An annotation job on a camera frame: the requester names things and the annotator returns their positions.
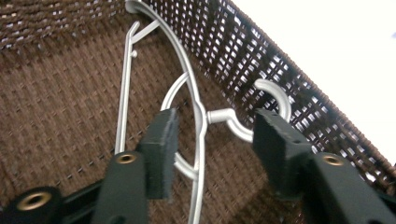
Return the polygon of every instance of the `metal grommet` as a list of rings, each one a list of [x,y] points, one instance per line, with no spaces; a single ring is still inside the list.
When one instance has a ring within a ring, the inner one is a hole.
[[[51,194],[48,192],[36,192],[25,197],[18,203],[17,208],[21,211],[33,210],[46,204],[51,197]]]
[[[130,163],[133,162],[134,160],[136,160],[136,156],[132,154],[122,155],[117,158],[117,162],[120,164]]]
[[[330,165],[334,166],[341,166],[344,165],[343,161],[340,161],[340,159],[334,157],[334,156],[324,156],[323,160],[329,163]]]

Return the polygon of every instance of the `metal hanger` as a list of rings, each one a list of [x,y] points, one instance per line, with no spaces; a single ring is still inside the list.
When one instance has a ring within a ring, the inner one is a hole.
[[[121,92],[120,92],[120,111],[117,127],[115,154],[124,151],[125,148],[125,134],[126,121],[128,111],[128,99],[131,78],[131,64],[132,58],[137,56],[137,52],[133,49],[133,44],[145,37],[154,29],[160,27],[170,40],[174,47],[177,57],[183,70],[183,74],[176,80],[176,82],[166,93],[163,100],[161,110],[167,109],[171,106],[177,91],[187,82],[189,92],[191,95],[194,119],[195,119],[195,159],[194,165],[191,166],[184,160],[184,158],[176,153],[175,166],[186,177],[193,181],[191,192],[191,207],[189,215],[189,224],[199,223],[202,199],[204,196],[204,181],[205,181],[205,135],[208,124],[226,121],[228,127],[239,138],[252,142],[253,132],[245,128],[237,119],[235,112],[231,108],[221,109],[216,111],[205,110],[198,92],[198,86],[195,80],[195,75],[189,58],[184,48],[179,44],[177,37],[166,24],[166,22],[153,9],[141,1],[127,0],[125,3],[126,10],[130,13],[141,12],[149,16],[153,22],[136,33],[139,22],[135,22],[128,31],[125,40],[124,66],[122,72]],[[289,121],[291,116],[291,107],[287,95],[273,82],[264,79],[258,79],[255,82],[255,87],[258,90],[266,91],[274,96],[278,102],[279,114],[285,120]]]

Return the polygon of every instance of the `silver hanger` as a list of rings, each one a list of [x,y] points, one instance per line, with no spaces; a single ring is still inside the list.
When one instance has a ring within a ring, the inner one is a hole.
[[[126,121],[128,111],[128,98],[131,78],[131,63],[132,58],[137,56],[137,52],[133,49],[133,44],[137,43],[144,36],[151,31],[160,27],[170,40],[174,47],[177,57],[183,70],[183,74],[176,80],[176,82],[166,93],[161,106],[161,110],[167,109],[171,106],[180,87],[187,82],[189,92],[191,95],[194,119],[195,119],[195,159],[194,165],[191,166],[184,160],[184,158],[176,153],[175,166],[186,177],[192,180],[191,191],[191,207],[189,215],[189,224],[199,223],[202,199],[204,196],[204,181],[205,181],[205,135],[208,124],[226,121],[228,127],[239,138],[252,142],[253,132],[245,128],[237,119],[235,112],[231,108],[221,109],[216,111],[206,112],[202,104],[198,92],[198,86],[195,80],[195,75],[187,57],[184,48],[179,44],[177,37],[166,24],[166,22],[152,10],[148,5],[137,0],[127,0],[125,3],[126,10],[130,13],[142,12],[149,16],[153,22],[136,34],[139,22],[135,22],[128,31],[125,40],[124,66],[122,71],[122,82],[120,92],[120,111],[117,126],[115,154],[124,151],[125,148],[125,134]],[[289,121],[291,116],[291,107],[287,95],[273,82],[259,79],[255,82],[255,87],[258,90],[266,91],[274,96],[278,102],[279,114],[285,120]]]

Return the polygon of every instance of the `woven texture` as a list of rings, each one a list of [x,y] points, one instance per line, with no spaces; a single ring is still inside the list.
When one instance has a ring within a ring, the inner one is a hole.
[[[191,56],[207,110],[233,107],[248,127],[254,109],[277,110],[253,88],[274,81],[292,102],[290,124],[314,145],[349,159],[375,189],[394,196],[395,168],[320,89],[229,1],[146,1],[168,22]],[[63,195],[103,178],[115,144],[125,35],[134,21],[121,1],[0,2],[0,203],[38,186]],[[181,75],[165,35],[135,46],[127,148],[134,149],[163,97]],[[194,128],[186,87],[180,153],[192,161]],[[299,204],[278,201],[250,145],[224,124],[206,137],[202,223],[302,223]],[[176,172],[171,202],[150,202],[152,223],[186,223],[191,182]]]

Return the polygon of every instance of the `brown wicker basket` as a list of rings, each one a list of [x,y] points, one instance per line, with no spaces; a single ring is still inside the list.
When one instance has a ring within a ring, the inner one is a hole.
[[[147,0],[188,50],[208,110],[277,110],[253,88],[265,77],[292,102],[291,125],[316,152],[349,159],[373,188],[395,195],[396,170],[298,66],[228,0]],[[117,126],[124,38],[134,21],[115,0],[0,1],[0,203],[38,186],[68,195],[103,178]],[[178,59],[161,31],[136,45],[127,147],[134,149],[172,83]],[[174,102],[180,152],[192,160],[187,88]],[[150,202],[152,223],[186,223],[191,182],[177,173],[172,202]],[[224,126],[206,138],[202,223],[301,223],[299,204],[278,201],[250,145]]]

